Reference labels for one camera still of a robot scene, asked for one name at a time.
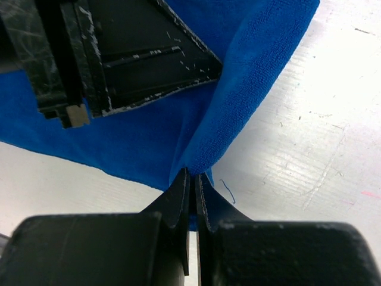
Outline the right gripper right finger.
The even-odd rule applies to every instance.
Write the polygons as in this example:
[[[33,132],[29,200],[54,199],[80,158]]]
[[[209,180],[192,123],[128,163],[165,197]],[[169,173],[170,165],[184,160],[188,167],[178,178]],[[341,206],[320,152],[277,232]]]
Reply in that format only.
[[[200,285],[379,285],[366,240],[342,222],[256,221],[195,179]]]

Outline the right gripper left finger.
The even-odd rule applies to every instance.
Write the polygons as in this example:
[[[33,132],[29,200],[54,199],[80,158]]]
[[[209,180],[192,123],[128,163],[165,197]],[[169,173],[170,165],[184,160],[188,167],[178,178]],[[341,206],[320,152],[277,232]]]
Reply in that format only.
[[[2,285],[183,285],[190,176],[138,213],[32,216],[1,256]]]

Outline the dark blue towel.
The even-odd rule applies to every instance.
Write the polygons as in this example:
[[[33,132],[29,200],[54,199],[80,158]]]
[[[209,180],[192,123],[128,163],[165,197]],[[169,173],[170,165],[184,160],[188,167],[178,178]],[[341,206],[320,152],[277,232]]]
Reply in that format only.
[[[170,1],[223,61],[217,83],[63,129],[45,120],[27,76],[1,76],[1,141],[165,190],[178,171],[211,173],[268,94],[318,1]]]

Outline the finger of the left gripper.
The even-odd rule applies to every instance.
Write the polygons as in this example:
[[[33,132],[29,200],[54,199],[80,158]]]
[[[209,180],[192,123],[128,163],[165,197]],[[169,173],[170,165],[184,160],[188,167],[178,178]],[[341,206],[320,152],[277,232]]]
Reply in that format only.
[[[90,123],[83,102],[91,80],[77,15],[80,1],[1,1],[1,42],[26,72],[38,111],[64,128]]]
[[[165,1],[76,1],[94,117],[219,79],[220,59]]]

